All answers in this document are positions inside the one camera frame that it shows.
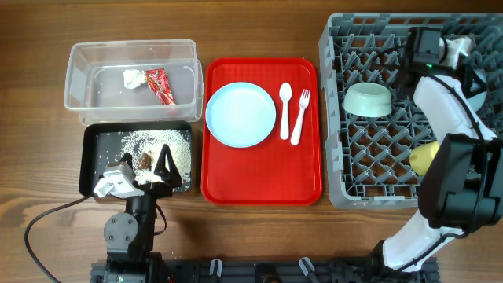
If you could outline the yellow plastic cup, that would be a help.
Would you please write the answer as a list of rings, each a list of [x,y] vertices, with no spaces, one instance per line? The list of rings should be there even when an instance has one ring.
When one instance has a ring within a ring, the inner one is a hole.
[[[434,160],[439,147],[440,145],[437,141],[416,147],[409,156],[411,168],[418,175],[425,175],[431,165],[431,162]]]

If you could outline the light blue bowl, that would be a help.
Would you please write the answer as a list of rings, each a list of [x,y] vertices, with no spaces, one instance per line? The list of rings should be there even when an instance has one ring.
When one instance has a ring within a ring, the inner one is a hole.
[[[468,99],[469,104],[475,111],[479,111],[486,101],[487,96],[487,84],[486,84],[486,73],[482,69],[474,70],[474,79],[470,89],[471,97]],[[476,80],[479,79],[484,86],[481,86]]]

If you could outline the white tissue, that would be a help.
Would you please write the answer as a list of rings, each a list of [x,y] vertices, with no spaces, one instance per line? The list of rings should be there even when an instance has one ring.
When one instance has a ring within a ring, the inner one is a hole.
[[[143,70],[127,69],[123,72],[123,85],[126,89],[135,89],[146,82],[146,73]]]

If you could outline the mint green bowl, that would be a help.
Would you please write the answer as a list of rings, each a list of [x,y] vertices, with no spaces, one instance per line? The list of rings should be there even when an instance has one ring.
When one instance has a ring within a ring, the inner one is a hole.
[[[355,83],[347,89],[343,109],[356,116],[387,116],[392,111],[391,92],[377,83]]]

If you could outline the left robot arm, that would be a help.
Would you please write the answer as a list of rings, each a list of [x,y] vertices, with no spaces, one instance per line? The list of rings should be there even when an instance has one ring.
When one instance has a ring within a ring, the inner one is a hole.
[[[157,205],[161,198],[171,197],[173,189],[182,185],[182,177],[174,163],[170,147],[163,145],[154,174],[159,182],[139,185],[137,196],[127,197],[125,212],[112,216],[105,224],[107,259],[104,266],[92,266],[91,283],[174,282],[174,275],[153,249],[157,215],[164,218]]]

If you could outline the red snack wrapper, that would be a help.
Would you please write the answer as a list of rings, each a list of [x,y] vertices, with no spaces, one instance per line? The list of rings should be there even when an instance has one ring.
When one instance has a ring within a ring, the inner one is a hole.
[[[150,90],[160,100],[162,105],[175,105],[167,73],[163,68],[147,70],[145,76]]]

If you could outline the rice and food scraps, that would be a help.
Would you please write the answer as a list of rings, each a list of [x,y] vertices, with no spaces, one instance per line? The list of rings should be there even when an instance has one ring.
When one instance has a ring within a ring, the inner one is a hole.
[[[192,153],[187,130],[138,130],[123,133],[121,151],[117,157],[129,153],[133,157],[134,173],[139,184],[160,182],[160,176],[154,174],[158,157],[163,145],[168,145],[174,163],[182,177],[182,185],[175,188],[176,193],[183,193],[191,186]]]

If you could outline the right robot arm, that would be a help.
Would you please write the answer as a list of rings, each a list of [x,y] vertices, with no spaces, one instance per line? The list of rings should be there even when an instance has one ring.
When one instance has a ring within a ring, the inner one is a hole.
[[[468,51],[438,28],[412,27],[398,70],[439,143],[420,183],[418,210],[373,250],[374,274],[415,273],[440,248],[502,217],[502,140],[468,99],[486,82],[459,57]]]

